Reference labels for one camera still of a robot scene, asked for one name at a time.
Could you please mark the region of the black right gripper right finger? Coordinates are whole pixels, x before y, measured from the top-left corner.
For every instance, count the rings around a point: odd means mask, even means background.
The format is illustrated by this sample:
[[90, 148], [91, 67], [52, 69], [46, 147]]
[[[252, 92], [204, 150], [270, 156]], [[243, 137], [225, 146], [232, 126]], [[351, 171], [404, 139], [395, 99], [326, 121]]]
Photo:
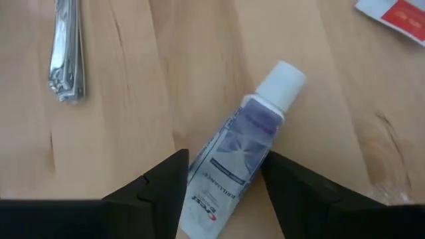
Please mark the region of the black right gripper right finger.
[[386, 205], [270, 152], [262, 175], [285, 239], [367, 239]]

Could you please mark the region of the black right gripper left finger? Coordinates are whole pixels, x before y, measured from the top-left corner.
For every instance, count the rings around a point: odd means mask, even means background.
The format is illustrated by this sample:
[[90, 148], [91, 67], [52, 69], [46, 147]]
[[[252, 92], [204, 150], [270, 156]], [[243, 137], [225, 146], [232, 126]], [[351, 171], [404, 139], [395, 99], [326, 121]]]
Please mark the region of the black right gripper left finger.
[[189, 150], [180, 149], [107, 195], [106, 239], [175, 239], [187, 190]]

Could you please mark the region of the white travel toothpaste tube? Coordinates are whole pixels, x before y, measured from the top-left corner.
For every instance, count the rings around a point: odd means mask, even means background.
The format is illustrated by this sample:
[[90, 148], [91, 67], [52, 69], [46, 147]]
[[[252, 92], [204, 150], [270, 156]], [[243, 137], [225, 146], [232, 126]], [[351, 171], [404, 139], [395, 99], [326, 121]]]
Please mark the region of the white travel toothpaste tube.
[[269, 153], [306, 76], [279, 61], [190, 164], [181, 229], [190, 239], [217, 239]]
[[357, 0], [355, 8], [425, 47], [425, 0]]

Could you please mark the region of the silver nail clipper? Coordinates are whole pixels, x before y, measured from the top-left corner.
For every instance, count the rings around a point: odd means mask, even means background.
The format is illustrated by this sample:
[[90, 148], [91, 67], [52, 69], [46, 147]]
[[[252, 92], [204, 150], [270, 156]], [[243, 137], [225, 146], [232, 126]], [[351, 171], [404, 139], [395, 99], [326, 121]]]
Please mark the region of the silver nail clipper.
[[77, 104], [85, 97], [80, 0], [55, 0], [48, 86], [59, 102]]

